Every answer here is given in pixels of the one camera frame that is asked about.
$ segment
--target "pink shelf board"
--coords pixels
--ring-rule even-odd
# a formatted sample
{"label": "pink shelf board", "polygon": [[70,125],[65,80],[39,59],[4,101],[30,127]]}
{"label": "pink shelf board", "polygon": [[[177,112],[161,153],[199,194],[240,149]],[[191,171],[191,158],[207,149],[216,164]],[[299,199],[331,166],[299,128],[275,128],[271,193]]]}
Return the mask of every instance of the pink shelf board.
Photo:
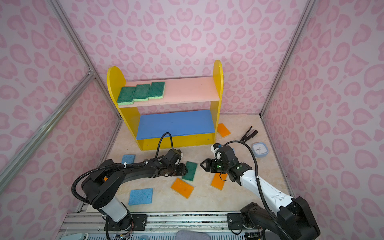
{"label": "pink shelf board", "polygon": [[135,81],[127,82],[125,86],[135,87],[137,84],[150,84],[152,82],[166,83],[162,99],[149,99],[148,101],[134,102],[131,105],[120,105],[119,108],[219,100],[213,77]]}

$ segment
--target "wallpaper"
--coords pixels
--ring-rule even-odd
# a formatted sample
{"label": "wallpaper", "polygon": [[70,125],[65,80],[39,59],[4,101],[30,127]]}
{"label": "wallpaper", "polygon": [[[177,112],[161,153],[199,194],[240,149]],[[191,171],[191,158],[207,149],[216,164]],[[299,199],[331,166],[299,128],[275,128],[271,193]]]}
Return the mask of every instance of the wallpaper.
{"label": "wallpaper", "polygon": [[0,195],[0,239],[56,236],[79,203],[71,193],[73,181],[97,167],[117,121],[91,82]]}
{"label": "wallpaper", "polygon": [[0,2],[0,172],[87,69],[44,0]]}
{"label": "wallpaper", "polygon": [[266,115],[320,239],[384,239],[384,1],[322,0]]}
{"label": "wallpaper", "polygon": [[[259,113],[306,0],[62,0],[101,77],[209,76],[224,71],[222,113]],[[142,113],[204,108],[151,106]]]}

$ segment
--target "orange sponge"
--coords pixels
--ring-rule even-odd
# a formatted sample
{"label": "orange sponge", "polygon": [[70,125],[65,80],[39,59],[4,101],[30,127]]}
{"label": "orange sponge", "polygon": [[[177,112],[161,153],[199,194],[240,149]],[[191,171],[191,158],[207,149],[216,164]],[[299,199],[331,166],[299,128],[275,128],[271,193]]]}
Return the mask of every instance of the orange sponge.
{"label": "orange sponge", "polygon": [[191,193],[192,193],[192,191],[194,189],[193,186],[191,186],[188,183],[184,182],[180,178],[176,179],[176,181],[173,183],[171,188],[173,190],[175,190],[176,192],[180,193],[186,199],[188,199],[189,196],[191,196]]}
{"label": "orange sponge", "polygon": [[[221,178],[224,179],[224,180],[227,179],[227,174],[222,174]],[[217,188],[218,190],[222,191],[223,187],[224,187],[224,183],[225,183],[225,181],[220,179],[220,173],[217,172],[215,174],[215,177],[214,177],[212,183],[211,183],[211,186],[213,186],[213,187]]]}
{"label": "orange sponge", "polygon": [[222,123],[219,123],[219,125],[217,125],[217,132],[220,133],[222,137],[226,137],[231,134],[231,132]]}

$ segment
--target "clock face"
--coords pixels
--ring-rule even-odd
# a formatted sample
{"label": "clock face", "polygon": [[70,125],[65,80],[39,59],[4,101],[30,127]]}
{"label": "clock face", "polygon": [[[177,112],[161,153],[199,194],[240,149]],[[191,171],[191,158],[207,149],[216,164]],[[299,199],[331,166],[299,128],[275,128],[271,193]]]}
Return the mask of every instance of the clock face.
{"label": "clock face", "polygon": [[260,143],[260,144],[254,144],[253,145],[253,150],[257,153],[257,154],[264,154],[264,153],[267,153],[268,152],[268,149],[265,147],[264,144]]}

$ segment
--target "beige table surface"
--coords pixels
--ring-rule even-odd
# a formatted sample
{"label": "beige table surface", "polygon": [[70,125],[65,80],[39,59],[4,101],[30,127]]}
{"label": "beige table surface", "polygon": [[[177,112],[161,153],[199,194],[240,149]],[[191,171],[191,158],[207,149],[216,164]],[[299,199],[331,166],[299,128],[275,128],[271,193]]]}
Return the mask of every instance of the beige table surface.
{"label": "beige table surface", "polygon": [[[281,171],[276,162],[274,154],[271,152],[271,144],[266,135],[265,129],[259,115],[221,115],[220,123],[223,123],[231,134],[222,138],[217,134],[216,142],[224,144],[231,140],[240,140],[248,128],[252,125],[258,134],[247,141],[249,146],[256,142],[264,142],[270,150],[270,153],[263,158],[259,158],[259,175],[272,184],[275,188],[288,194]],[[245,162],[254,169],[254,163],[249,151],[245,146],[239,143],[230,144],[235,149],[235,154],[239,162]],[[182,147],[182,163],[187,161],[198,163],[193,182],[186,181],[194,186],[189,199],[184,198],[179,193],[173,191],[170,187],[175,182],[176,177],[158,177],[154,179],[138,179],[122,184],[116,193],[120,201],[126,205],[131,212],[192,212],[192,211],[235,211],[240,210],[247,204],[255,202],[263,205],[261,200],[252,192],[239,186],[235,182],[226,182],[222,191],[212,187],[210,184],[214,173],[205,172],[200,163],[206,158],[213,158],[210,151],[210,145]],[[159,156],[164,155],[168,149],[160,150]],[[133,137],[123,123],[117,139],[108,156],[115,162],[121,162],[124,154],[135,154],[135,162],[142,162],[145,158],[154,157],[156,151],[140,151]],[[151,204],[128,205],[129,194],[134,189],[153,188],[153,197]],[[91,206],[87,212],[97,212]]]}

